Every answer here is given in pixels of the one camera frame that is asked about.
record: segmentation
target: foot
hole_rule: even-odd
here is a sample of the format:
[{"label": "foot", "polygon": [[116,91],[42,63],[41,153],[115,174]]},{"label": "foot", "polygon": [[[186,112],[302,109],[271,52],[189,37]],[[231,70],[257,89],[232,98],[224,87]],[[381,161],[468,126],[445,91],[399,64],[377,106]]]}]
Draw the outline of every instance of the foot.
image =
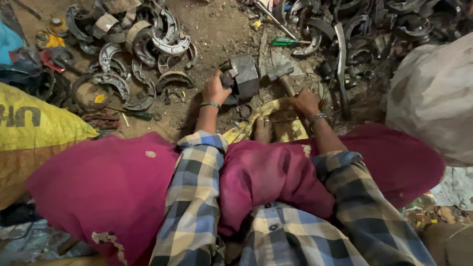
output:
[{"label": "foot", "polygon": [[260,143],[271,143],[272,124],[268,117],[262,116],[256,119],[256,128],[254,130],[254,140]]}]

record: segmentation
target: magenta cloth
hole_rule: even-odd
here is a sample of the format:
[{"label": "magenta cloth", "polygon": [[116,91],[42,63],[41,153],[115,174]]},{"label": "magenta cloth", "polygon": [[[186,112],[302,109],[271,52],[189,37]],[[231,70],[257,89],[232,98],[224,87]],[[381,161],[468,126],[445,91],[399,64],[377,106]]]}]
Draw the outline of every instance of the magenta cloth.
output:
[{"label": "magenta cloth", "polygon": [[[396,208],[434,187],[445,169],[433,149],[380,124],[362,125],[340,139],[363,155],[373,179]],[[301,144],[312,147],[310,157],[318,155],[314,140],[229,146],[220,171],[220,234],[237,232],[252,207],[275,200],[320,218],[333,213],[334,198],[315,177]],[[178,156],[174,145],[157,133],[82,142],[44,163],[28,179],[27,188],[52,226],[91,244],[110,265],[119,265],[112,244],[91,239],[92,232],[109,232],[123,245],[128,265],[134,265],[138,258],[149,260]]]},{"label": "magenta cloth", "polygon": [[[385,198],[402,208],[436,186],[445,171],[442,157],[420,140],[378,123],[339,136],[359,152]],[[228,148],[220,170],[221,234],[231,236],[253,207],[279,200],[320,218],[333,213],[334,197],[315,177],[305,156],[319,155],[314,139],[261,144],[244,141]]]},{"label": "magenta cloth", "polygon": [[44,163],[26,186],[50,225],[91,244],[109,265],[122,265],[112,244],[96,244],[91,238],[93,232],[109,232],[133,265],[154,245],[163,220],[179,157],[174,147],[156,132],[81,142]]}]

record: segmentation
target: hand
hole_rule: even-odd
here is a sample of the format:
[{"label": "hand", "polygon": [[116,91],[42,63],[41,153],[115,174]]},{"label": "hand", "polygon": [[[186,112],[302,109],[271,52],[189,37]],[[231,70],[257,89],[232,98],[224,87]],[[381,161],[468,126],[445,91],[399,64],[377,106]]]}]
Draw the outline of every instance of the hand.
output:
[{"label": "hand", "polygon": [[222,105],[230,93],[232,93],[231,89],[223,89],[222,82],[220,81],[221,74],[222,71],[217,70],[213,77],[207,80],[205,89],[202,91],[204,101],[211,101]]},{"label": "hand", "polygon": [[295,97],[289,97],[289,102],[306,118],[320,113],[319,99],[307,88],[303,88]]}]

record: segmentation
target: hammer head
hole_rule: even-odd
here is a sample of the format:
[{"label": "hammer head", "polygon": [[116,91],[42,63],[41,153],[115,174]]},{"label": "hammer head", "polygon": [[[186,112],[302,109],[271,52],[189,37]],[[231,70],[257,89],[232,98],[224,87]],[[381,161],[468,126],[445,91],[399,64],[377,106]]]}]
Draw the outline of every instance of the hammer head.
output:
[{"label": "hammer head", "polygon": [[268,72],[269,80],[276,81],[284,75],[289,75],[294,72],[294,66],[291,62],[287,62],[283,65],[275,66],[272,71]]}]

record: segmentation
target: metal bangle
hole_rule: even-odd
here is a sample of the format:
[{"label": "metal bangle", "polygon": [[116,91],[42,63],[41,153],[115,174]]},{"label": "metal bangle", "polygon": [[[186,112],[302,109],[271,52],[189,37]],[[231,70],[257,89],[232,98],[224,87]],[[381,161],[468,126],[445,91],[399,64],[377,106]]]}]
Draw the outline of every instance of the metal bangle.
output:
[{"label": "metal bangle", "polygon": [[206,105],[211,105],[211,106],[215,106],[216,108],[219,109],[220,111],[220,104],[216,103],[216,102],[212,102],[212,101],[203,101],[202,104],[201,104],[201,107],[202,106],[206,106]]},{"label": "metal bangle", "polygon": [[309,118],[309,129],[312,135],[314,135],[314,123],[319,119],[319,118],[327,118],[327,115],[323,113],[316,114],[315,116]]}]

